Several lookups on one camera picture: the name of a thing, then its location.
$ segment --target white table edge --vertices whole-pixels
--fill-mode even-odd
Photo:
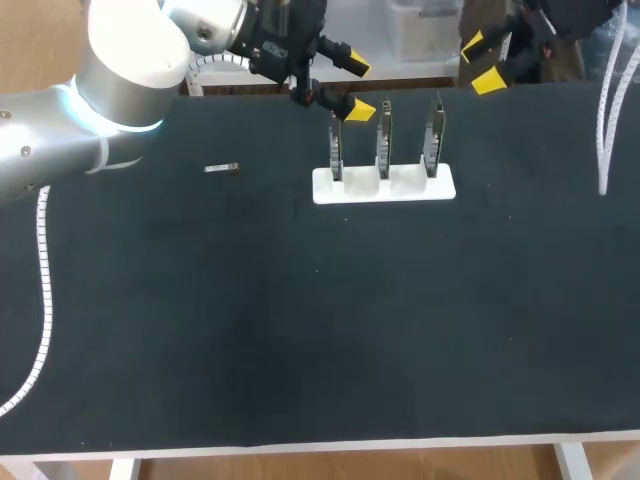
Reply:
[[[258,447],[204,447],[166,450],[136,450],[36,455],[0,455],[4,462],[57,462],[114,459],[189,458],[270,453],[346,452],[362,450],[409,450],[424,448],[497,447],[561,443],[588,443],[640,440],[640,430],[584,434],[507,435],[497,437],[433,438],[411,440],[365,440],[323,443],[292,443]]]

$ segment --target white holder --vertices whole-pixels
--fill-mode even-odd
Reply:
[[[380,179],[376,165],[344,167],[342,182],[334,182],[330,168],[313,171],[313,201],[318,205],[342,203],[419,202],[456,197],[451,168],[441,163],[437,178],[428,178],[424,155],[420,163],[391,165],[389,179]]]

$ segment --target wooden floor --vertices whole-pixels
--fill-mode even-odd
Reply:
[[[0,93],[70,78],[84,46],[83,31],[78,0],[0,0]],[[596,480],[611,478],[638,448],[636,443],[587,446]],[[79,462],[76,468],[84,480],[109,478],[109,462]],[[10,478],[0,467],[0,480]],[[560,473],[553,448],[535,446],[154,460],[143,463],[140,478],[555,480]]]

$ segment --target storage box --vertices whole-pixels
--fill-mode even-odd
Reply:
[[[384,0],[395,56],[406,62],[460,53],[460,0]]]

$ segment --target black felt mat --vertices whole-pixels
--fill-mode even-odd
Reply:
[[[390,94],[397,163],[433,94]],[[328,116],[285,98],[180,99],[144,163],[55,185],[52,348],[0,454],[640,429],[640,89],[604,199],[598,85],[443,98],[450,202],[315,206]],[[39,342],[34,217],[0,210],[0,399]]]

